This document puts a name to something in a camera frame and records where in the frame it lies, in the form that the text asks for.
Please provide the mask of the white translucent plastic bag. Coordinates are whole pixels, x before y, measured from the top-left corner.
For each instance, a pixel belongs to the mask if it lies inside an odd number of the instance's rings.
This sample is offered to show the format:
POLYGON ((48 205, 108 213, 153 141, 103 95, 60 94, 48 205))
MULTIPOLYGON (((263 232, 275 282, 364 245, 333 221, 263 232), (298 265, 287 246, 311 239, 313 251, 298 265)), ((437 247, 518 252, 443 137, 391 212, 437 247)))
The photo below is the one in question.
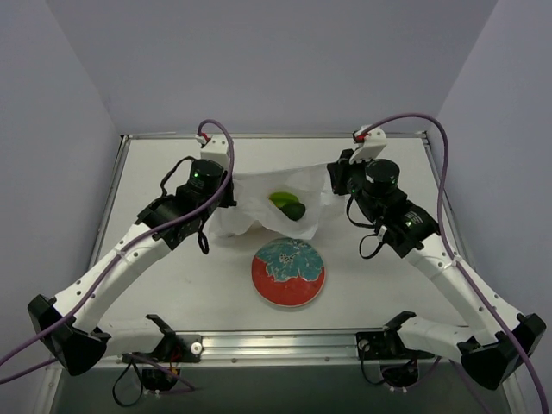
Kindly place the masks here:
POLYGON ((209 232, 218 237, 243 235, 261 226, 284 236, 310 240, 318 228, 342 216, 345 198, 335 195, 324 164, 271 172, 235 173, 235 207, 218 208, 210 219, 209 232), (291 194, 305 206, 294 221, 270 197, 291 194))

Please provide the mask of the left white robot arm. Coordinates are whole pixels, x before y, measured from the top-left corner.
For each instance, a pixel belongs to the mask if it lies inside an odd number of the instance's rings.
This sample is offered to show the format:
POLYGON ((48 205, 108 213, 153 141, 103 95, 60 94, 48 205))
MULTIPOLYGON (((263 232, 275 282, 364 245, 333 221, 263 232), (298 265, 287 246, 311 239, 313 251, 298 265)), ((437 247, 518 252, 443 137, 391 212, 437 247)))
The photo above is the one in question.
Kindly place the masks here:
POLYGON ((37 337, 70 375, 89 371, 107 355, 111 336, 98 324, 148 268, 192 235, 201 252, 209 253, 204 226, 231 192, 235 159, 230 157, 227 166, 190 161, 187 182, 149 204, 117 245, 73 285, 52 298, 39 294, 28 304, 37 337))

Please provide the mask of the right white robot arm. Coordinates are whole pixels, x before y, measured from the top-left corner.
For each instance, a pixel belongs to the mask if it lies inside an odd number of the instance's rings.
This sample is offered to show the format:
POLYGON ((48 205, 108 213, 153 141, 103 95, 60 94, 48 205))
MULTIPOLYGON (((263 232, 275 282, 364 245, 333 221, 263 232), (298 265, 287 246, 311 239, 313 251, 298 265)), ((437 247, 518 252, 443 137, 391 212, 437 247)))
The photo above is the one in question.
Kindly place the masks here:
POLYGON ((345 149, 327 169, 332 191, 348 196, 366 218, 362 228, 422 273, 464 321, 462 326, 436 323, 404 310, 385 325, 386 351, 448 358, 478 385, 497 389, 522 365, 521 351, 533 354, 545 322, 505 302, 459 254, 446 250, 437 221, 398 188, 396 163, 361 160, 345 149))

